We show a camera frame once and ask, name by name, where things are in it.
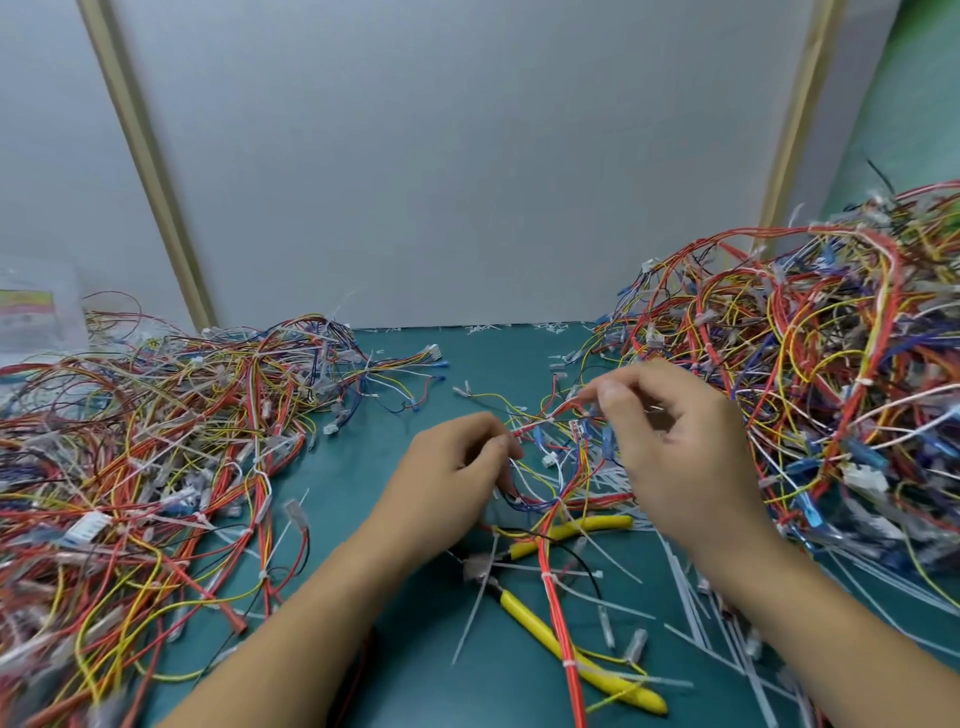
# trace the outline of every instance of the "hand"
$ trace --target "hand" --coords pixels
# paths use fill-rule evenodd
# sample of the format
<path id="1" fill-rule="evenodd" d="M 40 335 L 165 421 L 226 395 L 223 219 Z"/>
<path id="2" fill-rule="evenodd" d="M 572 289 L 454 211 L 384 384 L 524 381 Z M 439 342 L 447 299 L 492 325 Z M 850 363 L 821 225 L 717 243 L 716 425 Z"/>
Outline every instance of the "hand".
<path id="1" fill-rule="evenodd" d="M 667 432 L 651 427 L 641 396 L 666 408 L 673 418 Z M 599 376 L 579 399 L 599 402 L 637 503 L 698 566 L 732 547 L 753 548 L 777 536 L 760 498 L 742 415 L 723 393 L 660 359 Z"/>
<path id="2" fill-rule="evenodd" d="M 400 460 L 365 529 L 416 569 L 463 538 L 494 486 L 516 493 L 509 460 L 521 457 L 520 443 L 490 412 L 424 430 Z"/>

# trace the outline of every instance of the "green workbench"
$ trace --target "green workbench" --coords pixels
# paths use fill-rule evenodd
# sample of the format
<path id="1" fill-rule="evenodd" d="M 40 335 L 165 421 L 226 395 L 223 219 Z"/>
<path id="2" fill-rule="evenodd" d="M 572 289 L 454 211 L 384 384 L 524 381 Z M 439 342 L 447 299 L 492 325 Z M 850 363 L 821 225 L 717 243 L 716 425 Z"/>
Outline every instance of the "green workbench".
<path id="1" fill-rule="evenodd" d="M 453 394 L 453 385 L 469 380 L 473 392 L 497 392 L 512 403 L 539 408 L 549 394 L 548 370 L 553 354 L 577 349 L 588 337 L 579 324 L 555 334 L 544 328 L 511 327 L 468 334 L 464 328 L 416 328 L 403 331 L 357 333 L 360 346 L 377 357 L 400 356 L 439 344 L 449 369 L 437 370 L 447 381 L 431 388 L 419 412 L 401 416 L 388 413 L 376 402 L 362 403 L 348 425 L 334 437 L 324 438 L 286 473 L 274 480 L 275 503 L 309 493 L 303 508 L 309 515 L 312 552 L 296 587 L 330 551 L 347 538 L 370 513 L 410 439 L 420 430 L 478 409 L 476 400 Z M 585 378 L 601 373 L 587 371 Z M 420 377 L 408 376 L 414 386 Z M 500 404 L 496 399 L 484 400 Z M 397 403 L 391 401 L 393 408 Z M 531 464 L 539 461 L 531 458 Z M 503 501 L 492 504 L 488 518 L 521 525 L 523 514 L 510 511 Z M 275 509 L 277 534 L 286 519 Z M 474 545 L 489 548 L 482 534 L 472 536 Z M 664 623 L 686 631 L 683 607 L 656 534 L 616 532 L 601 534 L 598 543 L 643 580 L 639 585 L 618 572 L 588 546 L 584 558 L 604 577 L 604 598 L 657 617 L 656 621 L 611 612 L 617 645 L 622 649 L 633 631 L 649 630 L 650 642 L 644 666 L 651 674 L 694 683 L 693 689 L 654 686 L 666 699 L 670 715 L 647 715 L 635 708 L 613 704 L 590 717 L 595 726 L 671 725 L 763 726 L 747 680 L 713 661 L 695 647 L 670 634 Z M 295 534 L 280 544 L 275 564 L 290 564 L 299 546 Z M 531 557 L 530 563 L 536 563 Z M 258 565 L 246 558 L 223 594 L 239 594 L 255 582 Z M 501 581 L 547 622 L 546 597 L 535 572 L 502 571 Z M 914 634 L 960 649 L 960 629 L 949 615 L 927 608 L 865 574 L 857 579 L 877 598 L 902 627 Z M 581 583 L 578 589 L 588 591 Z M 459 565 L 443 555 L 413 576 L 377 622 L 379 645 L 347 721 L 349 726 L 513 726 L 570 725 L 569 698 L 564 672 L 558 661 L 492 599 L 485 598 L 456 666 L 451 666 L 477 588 L 464 584 Z M 238 611 L 249 600 L 238 602 Z M 564 613 L 574 640 L 587 649 L 604 651 L 603 638 L 593 605 L 572 596 L 564 597 Z M 258 600 L 252 609 L 261 609 Z M 797 614 L 796 619 L 804 619 Z M 719 633 L 706 623 L 714 649 L 726 655 Z M 212 609 L 202 610 L 186 626 L 183 637 L 169 645 L 158 671 L 190 672 L 207 665 L 228 636 L 225 621 Z M 773 664 L 768 654 L 764 660 Z M 145 725 L 163 718 L 191 690 L 193 681 L 156 685 L 151 691 Z M 588 704 L 603 697 L 584 686 Z M 796 706 L 768 693 L 781 726 L 801 725 Z"/>

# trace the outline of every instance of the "green wall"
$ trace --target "green wall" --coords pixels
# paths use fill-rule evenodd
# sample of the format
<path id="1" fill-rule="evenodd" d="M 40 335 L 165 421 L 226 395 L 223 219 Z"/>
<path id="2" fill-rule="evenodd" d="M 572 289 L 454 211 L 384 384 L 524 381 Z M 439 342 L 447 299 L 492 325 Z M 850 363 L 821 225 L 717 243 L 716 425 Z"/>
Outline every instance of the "green wall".
<path id="1" fill-rule="evenodd" d="M 902 191 L 960 178 L 960 0 L 904 0 L 824 214 L 883 183 Z"/>

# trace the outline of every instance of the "finger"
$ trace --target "finger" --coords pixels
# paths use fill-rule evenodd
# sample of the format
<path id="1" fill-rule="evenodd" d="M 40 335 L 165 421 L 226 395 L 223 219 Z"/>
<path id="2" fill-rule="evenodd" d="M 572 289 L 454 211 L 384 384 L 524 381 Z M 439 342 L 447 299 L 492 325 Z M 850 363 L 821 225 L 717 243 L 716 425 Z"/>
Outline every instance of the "finger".
<path id="1" fill-rule="evenodd" d="M 651 359 L 599 376 L 584 387 L 577 398 L 596 401 L 597 388 L 606 381 L 617 382 L 656 398 L 676 419 L 696 410 L 704 400 L 722 396 L 686 369 L 663 359 Z"/>
<path id="2" fill-rule="evenodd" d="M 465 417 L 458 417 L 456 420 L 450 420 L 447 423 L 438 425 L 444 429 L 444 437 L 449 439 L 450 444 L 457 450 L 457 454 L 463 455 L 477 446 L 483 445 L 493 437 L 507 435 L 508 450 L 510 456 L 515 460 L 523 457 L 523 448 L 516 440 L 513 434 L 507 429 L 507 426 L 500 422 L 492 412 L 477 412 Z"/>
<path id="3" fill-rule="evenodd" d="M 515 494 L 510 476 L 510 458 L 515 442 L 514 436 L 509 434 L 491 438 L 473 462 L 460 471 L 461 475 L 469 480 L 471 486 L 482 491 L 484 497 L 490 495 L 494 485 L 510 495 Z"/>
<path id="4" fill-rule="evenodd" d="M 626 461 L 642 463 L 660 438 L 650 426 L 636 393 L 616 379 L 597 385 L 597 400 L 616 433 Z"/>

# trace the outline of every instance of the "white wall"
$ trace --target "white wall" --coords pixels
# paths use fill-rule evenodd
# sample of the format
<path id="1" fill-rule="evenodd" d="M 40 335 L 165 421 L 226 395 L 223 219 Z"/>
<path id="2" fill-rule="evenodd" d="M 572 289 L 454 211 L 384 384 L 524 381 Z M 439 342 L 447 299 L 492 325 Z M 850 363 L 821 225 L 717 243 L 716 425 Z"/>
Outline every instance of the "white wall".
<path id="1" fill-rule="evenodd" d="M 848 0 L 782 223 L 799 204 L 804 205 L 797 215 L 799 224 L 824 219 L 830 186 L 899 6 L 900 0 Z"/>
<path id="2" fill-rule="evenodd" d="M 192 328 L 75 4 L 0 0 L 0 68 L 0 265 L 69 261 Z"/>
<path id="3" fill-rule="evenodd" d="M 593 318 L 754 222 L 812 0 L 119 0 L 217 315 Z"/>

